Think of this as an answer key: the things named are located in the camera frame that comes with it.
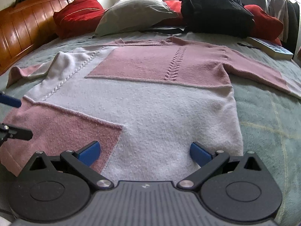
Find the pink and white sweater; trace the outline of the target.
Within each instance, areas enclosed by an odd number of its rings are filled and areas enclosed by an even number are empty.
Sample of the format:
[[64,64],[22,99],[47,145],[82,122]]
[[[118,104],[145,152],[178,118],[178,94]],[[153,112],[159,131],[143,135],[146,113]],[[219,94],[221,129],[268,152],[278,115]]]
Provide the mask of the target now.
[[299,79],[224,45],[176,37],[118,39],[14,67],[8,85],[41,83],[5,117],[33,138],[5,142],[1,164],[18,175],[38,150],[58,155],[97,140],[92,167],[108,178],[178,181],[197,168],[193,141],[243,153],[231,74],[300,97]]

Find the hanging clothes on rack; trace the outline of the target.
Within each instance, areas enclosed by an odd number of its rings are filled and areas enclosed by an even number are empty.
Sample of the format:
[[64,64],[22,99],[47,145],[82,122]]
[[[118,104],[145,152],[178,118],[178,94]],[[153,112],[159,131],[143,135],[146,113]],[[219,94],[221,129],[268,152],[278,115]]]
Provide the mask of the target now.
[[283,24],[275,41],[294,54],[299,34],[300,0],[266,0],[266,12]]

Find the wooden headboard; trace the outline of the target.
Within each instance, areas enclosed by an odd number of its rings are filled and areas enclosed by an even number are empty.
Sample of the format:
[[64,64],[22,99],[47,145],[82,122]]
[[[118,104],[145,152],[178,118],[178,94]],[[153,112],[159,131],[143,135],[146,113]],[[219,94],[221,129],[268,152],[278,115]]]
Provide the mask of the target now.
[[1,10],[1,74],[57,38],[53,14],[73,0],[26,0]]

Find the green plaid bed blanket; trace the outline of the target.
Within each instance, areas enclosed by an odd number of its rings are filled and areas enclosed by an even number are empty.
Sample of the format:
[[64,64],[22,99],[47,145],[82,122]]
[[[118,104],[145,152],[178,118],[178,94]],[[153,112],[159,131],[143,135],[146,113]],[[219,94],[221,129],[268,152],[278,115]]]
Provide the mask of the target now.
[[[23,69],[50,61],[58,52],[68,53],[78,47],[103,44],[118,39],[146,40],[169,37],[224,45],[277,69],[286,76],[300,80],[300,68],[291,61],[274,60],[260,50],[240,47],[237,44],[238,42],[246,43],[239,38],[196,33],[173,36],[159,33],[128,32],[104,37],[86,34],[72,39],[56,39],[22,58],[15,67]],[[243,153],[241,155],[249,150],[256,152],[279,185],[283,194],[283,201],[276,216],[277,223],[280,225],[297,225],[300,223],[300,97],[286,94],[265,84],[233,74],[230,75],[230,81],[234,90],[234,99],[242,134]],[[41,79],[18,80],[12,86],[7,86],[7,83],[8,74],[5,73],[1,76],[1,89],[8,95],[22,99],[31,88],[41,83]],[[5,123],[5,117],[12,109],[17,108],[1,106],[2,122]],[[192,162],[196,165],[195,171],[197,171],[199,166],[193,160]]]

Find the red pillow at headboard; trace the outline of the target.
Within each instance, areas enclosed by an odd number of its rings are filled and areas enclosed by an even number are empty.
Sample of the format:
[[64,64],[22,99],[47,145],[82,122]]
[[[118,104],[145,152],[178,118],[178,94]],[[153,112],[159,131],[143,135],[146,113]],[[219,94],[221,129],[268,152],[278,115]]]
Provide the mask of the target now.
[[74,0],[53,15],[56,34],[60,39],[92,33],[96,30],[105,9],[97,0]]

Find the black pen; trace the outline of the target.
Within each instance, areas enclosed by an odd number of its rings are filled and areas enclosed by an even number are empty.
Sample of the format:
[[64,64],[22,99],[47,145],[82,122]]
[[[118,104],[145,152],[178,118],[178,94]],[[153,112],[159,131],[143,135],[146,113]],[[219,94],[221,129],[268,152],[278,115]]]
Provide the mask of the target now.
[[250,49],[261,50],[261,49],[258,48],[258,47],[253,47],[253,46],[251,46],[251,45],[243,44],[243,43],[240,43],[240,42],[238,42],[237,44],[238,44],[240,47],[247,47],[247,48],[250,48]]

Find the paperback book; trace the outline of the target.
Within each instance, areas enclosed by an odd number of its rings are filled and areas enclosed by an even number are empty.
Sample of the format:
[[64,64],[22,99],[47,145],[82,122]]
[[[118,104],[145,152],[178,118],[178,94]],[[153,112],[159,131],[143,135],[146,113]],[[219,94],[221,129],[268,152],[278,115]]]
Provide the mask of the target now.
[[277,60],[291,60],[293,54],[287,49],[279,46],[275,43],[269,42],[267,40],[262,40],[253,37],[247,37],[246,41],[250,43],[253,47],[259,48],[261,51],[265,52],[268,56]]

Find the red quilt behind backpack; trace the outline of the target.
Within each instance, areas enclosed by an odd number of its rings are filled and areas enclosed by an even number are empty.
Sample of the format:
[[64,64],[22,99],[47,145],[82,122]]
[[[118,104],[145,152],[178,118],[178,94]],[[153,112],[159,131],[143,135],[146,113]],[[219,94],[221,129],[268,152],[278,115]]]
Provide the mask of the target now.
[[[159,22],[159,25],[163,26],[184,26],[185,22],[181,14],[181,4],[179,0],[166,0],[165,3],[171,10],[178,14],[177,18],[165,19]],[[245,5],[247,9],[254,16],[255,26],[251,32],[251,36],[259,39],[268,40],[279,46],[282,46],[280,39],[278,38],[283,30],[283,24],[276,17],[268,15],[258,5]]]

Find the black backpack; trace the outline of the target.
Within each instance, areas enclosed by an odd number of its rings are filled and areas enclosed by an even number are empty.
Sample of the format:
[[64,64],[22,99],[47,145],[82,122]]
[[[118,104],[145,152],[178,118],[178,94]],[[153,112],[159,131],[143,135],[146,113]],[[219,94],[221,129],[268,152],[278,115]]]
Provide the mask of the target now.
[[240,38],[251,35],[255,26],[254,16],[240,0],[179,0],[185,28],[152,26],[145,32],[158,33],[209,33]]

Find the grey pillow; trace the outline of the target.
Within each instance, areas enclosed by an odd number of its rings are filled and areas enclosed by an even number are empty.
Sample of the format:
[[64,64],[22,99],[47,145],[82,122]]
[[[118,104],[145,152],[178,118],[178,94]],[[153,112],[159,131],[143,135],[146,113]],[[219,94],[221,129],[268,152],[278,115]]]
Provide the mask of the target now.
[[119,0],[104,12],[94,34],[101,37],[144,30],[177,17],[164,0]]

